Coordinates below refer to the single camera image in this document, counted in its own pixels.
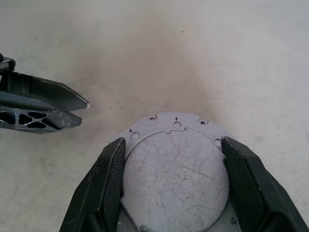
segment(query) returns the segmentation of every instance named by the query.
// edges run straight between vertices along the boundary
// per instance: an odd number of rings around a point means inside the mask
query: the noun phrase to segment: scratched metal surface
[[[216,143],[224,135],[196,115],[158,113],[113,138],[126,138],[122,204],[140,232],[240,231],[229,222],[234,209],[225,210],[228,177]]]

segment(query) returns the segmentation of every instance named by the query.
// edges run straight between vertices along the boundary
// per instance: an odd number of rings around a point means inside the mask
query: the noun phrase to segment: white floor
[[[155,112],[226,127],[309,225],[307,0],[4,0],[0,51],[16,71],[90,101],[81,126],[0,130],[5,230],[58,231],[108,139]]]

